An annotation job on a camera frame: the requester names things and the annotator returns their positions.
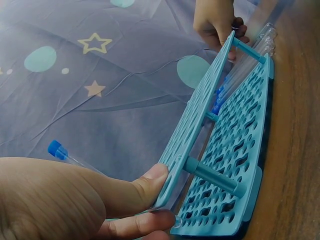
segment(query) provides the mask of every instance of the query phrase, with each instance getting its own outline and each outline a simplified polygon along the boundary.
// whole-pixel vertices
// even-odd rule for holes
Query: teal circle print
[[[119,8],[128,8],[135,3],[135,0],[110,0],[110,3]]]
[[[31,72],[41,73],[50,69],[57,60],[57,52],[51,46],[33,51],[24,60],[24,67]]]
[[[178,61],[176,71],[185,85],[195,89],[209,67],[210,64],[202,57],[189,55]]]

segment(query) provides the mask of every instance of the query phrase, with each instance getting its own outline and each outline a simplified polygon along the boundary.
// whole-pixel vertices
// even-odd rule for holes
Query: finger
[[[208,22],[197,22],[196,19],[193,23],[193,29],[200,35],[202,40],[208,45],[210,49],[219,52],[221,44],[215,28]]]
[[[215,27],[216,32],[218,34],[220,44],[221,44],[221,46],[223,46],[225,44],[225,42],[227,41],[227,38],[229,37],[229,35],[232,32],[231,24],[229,24],[228,22],[221,22],[219,24],[215,24],[214,27]]]
[[[142,240],[170,240],[170,237],[164,231],[154,231],[143,237]]]
[[[137,239],[154,231],[167,230],[175,224],[175,221],[175,215],[168,210],[146,212],[114,221],[105,221],[95,239]]]
[[[107,218],[121,218],[138,214],[148,209],[156,200],[167,177],[168,168],[154,165],[139,179],[128,182],[86,171],[82,176],[101,197]]]
[[[232,27],[240,28],[240,26],[242,26],[243,24],[244,24],[244,20],[241,17],[236,17],[233,20]]]
[[[245,44],[247,44],[248,42],[250,42],[250,39],[247,36],[242,36],[239,38],[239,40]]]
[[[235,31],[235,37],[240,38],[243,37],[247,32],[248,27],[246,25],[241,25],[239,29]]]
[[[217,35],[206,35],[204,33],[200,34],[200,36],[202,37],[203,41],[209,46],[210,49],[215,50],[217,53],[220,51],[222,46]]]
[[[223,46],[225,44],[225,42],[227,41],[227,38],[229,37],[229,35],[232,32],[231,24],[228,24],[227,22],[216,24],[215,29],[217,31],[220,44],[221,44],[221,46]],[[228,58],[230,60],[236,59],[236,48],[235,47],[233,47],[233,46],[231,47],[230,52],[228,54]]]

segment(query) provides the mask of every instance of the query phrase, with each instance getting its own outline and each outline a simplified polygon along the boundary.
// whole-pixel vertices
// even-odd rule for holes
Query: fingernail
[[[236,55],[233,52],[229,52],[228,59],[235,60],[236,59]]]
[[[143,176],[147,179],[158,179],[168,172],[168,168],[164,164],[157,163]]]

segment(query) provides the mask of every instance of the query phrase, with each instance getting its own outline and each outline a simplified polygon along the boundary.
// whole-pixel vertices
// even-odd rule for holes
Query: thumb
[[[107,218],[132,216],[147,210],[155,202],[167,177],[164,164],[154,165],[139,179],[128,182],[95,174],[91,185],[100,195]]]
[[[232,24],[228,22],[221,22],[219,24],[216,24],[214,27],[218,34],[220,44],[221,46],[223,46],[232,32]],[[234,60],[236,58],[236,49],[234,47],[231,47],[228,57],[231,60]]]

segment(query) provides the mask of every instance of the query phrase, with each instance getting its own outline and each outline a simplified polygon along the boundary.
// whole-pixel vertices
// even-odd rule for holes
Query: test tube
[[[267,52],[270,52],[271,48],[270,46],[266,46],[263,53],[266,54]],[[231,95],[232,93],[239,87],[239,85],[243,82],[245,76],[247,75],[247,71],[242,71],[238,74],[238,76],[234,79],[233,84],[229,85],[229,88],[224,89],[218,97],[217,103],[224,103]]]
[[[261,51],[264,49],[264,45],[273,43],[273,39],[276,36],[276,29],[274,28],[270,28],[265,35],[263,36],[262,40],[259,41],[259,43],[253,47],[253,49],[258,52],[261,53]],[[245,64],[248,60],[252,60],[252,57],[250,57],[249,55],[243,55],[242,58],[239,60],[239,62],[237,62],[234,67],[231,69],[231,71],[228,73],[228,75],[226,76],[227,79],[232,78],[232,76],[235,74],[235,72],[237,72],[239,70],[239,68],[244,69],[245,66],[243,66],[243,64]]]
[[[274,29],[272,26],[273,25],[270,23],[264,27],[265,29],[263,31],[261,31],[261,32],[263,32],[263,34],[261,34],[259,36],[259,38],[261,38],[261,39],[259,41],[256,41],[255,45],[252,47],[260,54],[262,54],[261,51],[263,50],[263,48],[261,49],[261,46],[263,46],[267,41],[269,44],[274,46],[274,43],[270,40],[273,40],[276,37],[277,32],[276,32],[276,29]],[[225,77],[223,85],[216,90],[217,95],[219,95],[225,88],[227,88],[227,86],[233,81],[235,74],[239,70],[246,69],[246,65],[249,64],[249,63],[247,63],[248,61],[253,62],[255,60],[253,60],[252,57],[250,57],[247,54],[242,55],[242,57],[239,59],[239,61],[236,62],[236,64],[231,69],[231,71]]]
[[[271,32],[273,32],[273,38],[276,37],[276,31],[275,31],[275,28],[274,28],[274,25],[270,22],[268,22],[263,28],[262,30],[260,31],[260,33],[258,34],[258,37],[256,38],[255,42],[253,43],[252,45],[252,48],[254,49],[259,43],[260,41],[264,38],[265,35],[269,35],[270,34],[270,29]]]
[[[261,55],[265,55],[266,53],[270,53],[273,51],[274,43],[273,40],[266,41],[265,44],[262,44],[261,46],[263,49],[258,49],[258,53]],[[238,87],[243,80],[245,79],[245,76],[250,73],[254,67],[257,65],[257,61],[254,58],[248,59],[244,64],[243,67],[239,68],[238,71],[234,72],[232,76],[230,76],[230,80],[226,83],[223,90],[219,93],[218,98],[222,98],[229,89],[233,88],[234,86]]]
[[[75,159],[74,157],[70,156],[68,153],[68,150],[62,146],[61,143],[59,143],[56,140],[53,140],[49,147],[48,147],[48,152],[54,156],[55,158],[68,163],[68,164],[72,164],[72,165],[77,165],[83,168],[87,168],[90,169],[98,174],[104,175],[102,172],[100,172],[99,170],[97,170],[96,168],[94,168],[93,166],[91,166],[89,163],[87,163],[84,160],[80,160],[80,159]],[[181,217],[175,215],[175,224],[173,226],[173,228],[179,228],[183,223],[183,220],[181,219]]]

